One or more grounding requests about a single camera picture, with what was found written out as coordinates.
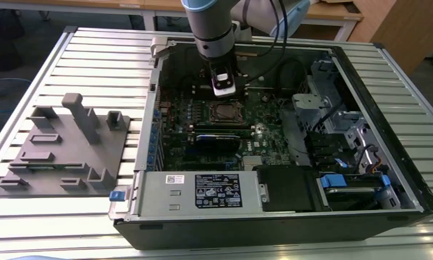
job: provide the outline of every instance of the white sticker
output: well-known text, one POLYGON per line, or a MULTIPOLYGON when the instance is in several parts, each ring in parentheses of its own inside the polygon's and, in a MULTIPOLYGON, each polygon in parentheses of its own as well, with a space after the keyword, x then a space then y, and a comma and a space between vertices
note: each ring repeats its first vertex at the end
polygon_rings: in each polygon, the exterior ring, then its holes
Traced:
POLYGON ((228 79, 228 73, 218 74, 218 75, 216 76, 216 80, 218 80, 218 81, 222 81, 222 80, 226 80, 226 79, 228 79))
POLYGON ((345 16, 344 19, 345 20, 361 20, 360 17, 349 17, 349 16, 345 16))
POLYGON ((138 4, 120 4, 120 7, 140 8, 138 4))
POLYGON ((166 184, 184 184, 185 176, 184 175, 166 175, 165 183, 166 184))

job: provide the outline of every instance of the gray 3d-printed holder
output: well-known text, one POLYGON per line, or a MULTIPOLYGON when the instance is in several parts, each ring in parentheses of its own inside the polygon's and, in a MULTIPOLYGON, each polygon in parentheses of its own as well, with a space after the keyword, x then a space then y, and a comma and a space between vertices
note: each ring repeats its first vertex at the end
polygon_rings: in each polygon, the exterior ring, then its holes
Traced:
POLYGON ((114 188, 130 118, 120 111, 96 116, 81 101, 80 94, 65 94, 72 115, 36 107, 29 118, 36 126, 9 163, 0 195, 106 196, 114 188))

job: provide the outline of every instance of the motherboard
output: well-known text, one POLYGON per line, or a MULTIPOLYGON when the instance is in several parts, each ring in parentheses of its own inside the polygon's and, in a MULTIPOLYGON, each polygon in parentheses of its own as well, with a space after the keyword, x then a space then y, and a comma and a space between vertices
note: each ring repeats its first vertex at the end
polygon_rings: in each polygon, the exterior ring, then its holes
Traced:
POLYGON ((161 101, 165 171, 242 171, 244 158, 290 164, 280 117, 289 100, 246 89, 225 100, 164 90, 161 101))

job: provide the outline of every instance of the metal slotted table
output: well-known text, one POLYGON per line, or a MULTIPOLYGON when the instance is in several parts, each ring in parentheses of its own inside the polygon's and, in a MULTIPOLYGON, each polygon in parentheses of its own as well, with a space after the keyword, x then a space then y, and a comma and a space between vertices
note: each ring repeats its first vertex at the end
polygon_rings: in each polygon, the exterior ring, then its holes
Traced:
MULTIPOLYGON (((129 125, 117 185, 129 185, 141 118, 153 66, 154 36, 190 34, 77 28, 65 32, 49 54, 0 134, 0 179, 33 126, 26 116, 36 105, 61 103, 66 92, 84 95, 96 114, 120 110, 129 125)), ((254 38, 254 41, 269 41, 254 38)), ((433 191, 433 108, 385 49, 366 43, 292 40, 342 47, 409 156, 433 191)), ((62 107, 57 113, 69 113, 62 107)), ((58 258, 154 257, 158 259, 381 259, 390 254, 433 259, 433 221, 401 227, 360 242, 257 246, 212 250, 137 251, 113 228, 109 200, 92 198, 0 198, 0 259, 42 255, 58 258)))

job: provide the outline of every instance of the power supply label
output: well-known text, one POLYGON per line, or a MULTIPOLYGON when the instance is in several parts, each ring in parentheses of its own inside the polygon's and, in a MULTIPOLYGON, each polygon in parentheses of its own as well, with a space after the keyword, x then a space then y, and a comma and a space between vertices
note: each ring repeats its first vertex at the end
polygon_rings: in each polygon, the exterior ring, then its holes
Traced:
POLYGON ((238 174, 196 175, 196 207, 242 207, 238 174))

